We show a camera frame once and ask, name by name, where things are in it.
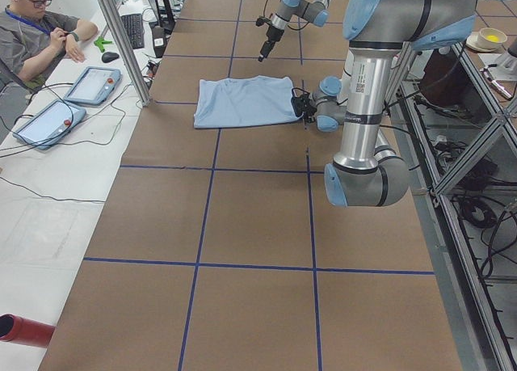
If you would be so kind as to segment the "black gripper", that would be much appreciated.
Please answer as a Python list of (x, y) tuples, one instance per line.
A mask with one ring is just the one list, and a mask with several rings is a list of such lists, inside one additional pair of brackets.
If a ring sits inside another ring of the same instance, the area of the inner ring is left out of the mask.
[(311, 103), (306, 103), (304, 105), (303, 117), (305, 124), (310, 124), (310, 121), (315, 121), (316, 112), (317, 109)]
[(267, 29), (267, 40), (263, 44), (263, 48), (261, 49), (258, 57), (259, 62), (263, 62), (264, 59), (269, 57), (272, 49), (275, 47), (275, 44), (280, 42), (282, 36), (284, 35), (284, 29), (278, 29), (275, 26), (270, 25)]

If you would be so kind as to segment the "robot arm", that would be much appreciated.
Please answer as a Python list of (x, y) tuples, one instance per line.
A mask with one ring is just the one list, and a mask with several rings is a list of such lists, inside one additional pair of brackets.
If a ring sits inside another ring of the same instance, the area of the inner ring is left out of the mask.
[(328, 7), (331, 0), (280, 0), (276, 11), (270, 15), (259, 16), (255, 24), (257, 27), (267, 25), (266, 40), (258, 55), (258, 61), (263, 62), (269, 57), (271, 51), (279, 43), (289, 26), (293, 16), (296, 16), (309, 24), (323, 27), (329, 17)]
[(409, 187), (409, 167), (380, 131), (393, 58), (451, 46), (468, 38), (477, 0), (350, 0), (343, 36), (353, 55), (340, 150), (326, 164), (328, 201), (335, 206), (387, 206)]

